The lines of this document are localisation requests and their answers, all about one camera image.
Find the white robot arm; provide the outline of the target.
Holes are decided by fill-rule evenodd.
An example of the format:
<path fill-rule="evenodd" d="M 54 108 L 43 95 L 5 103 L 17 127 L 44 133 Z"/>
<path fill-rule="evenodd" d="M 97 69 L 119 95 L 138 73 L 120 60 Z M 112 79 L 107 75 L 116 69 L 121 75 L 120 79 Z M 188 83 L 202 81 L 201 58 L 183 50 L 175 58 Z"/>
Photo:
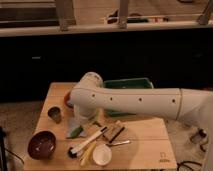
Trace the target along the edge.
<path fill-rule="evenodd" d="M 213 171 L 213 91 L 182 88 L 104 88 L 101 76 L 87 72 L 72 88 L 70 101 L 77 117 L 90 118 L 97 108 L 177 120 L 203 128 L 209 144 L 202 171 Z"/>

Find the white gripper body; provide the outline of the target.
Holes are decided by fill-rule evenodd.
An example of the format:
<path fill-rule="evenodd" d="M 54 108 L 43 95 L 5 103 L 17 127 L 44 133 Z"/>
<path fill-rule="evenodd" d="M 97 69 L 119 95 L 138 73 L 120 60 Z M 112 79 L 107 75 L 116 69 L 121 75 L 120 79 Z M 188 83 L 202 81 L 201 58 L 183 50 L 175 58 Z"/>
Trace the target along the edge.
<path fill-rule="evenodd" d="M 93 123 L 97 119 L 97 116 L 98 109 L 96 108 L 91 109 L 78 105 L 74 106 L 75 121 L 81 126 Z"/>

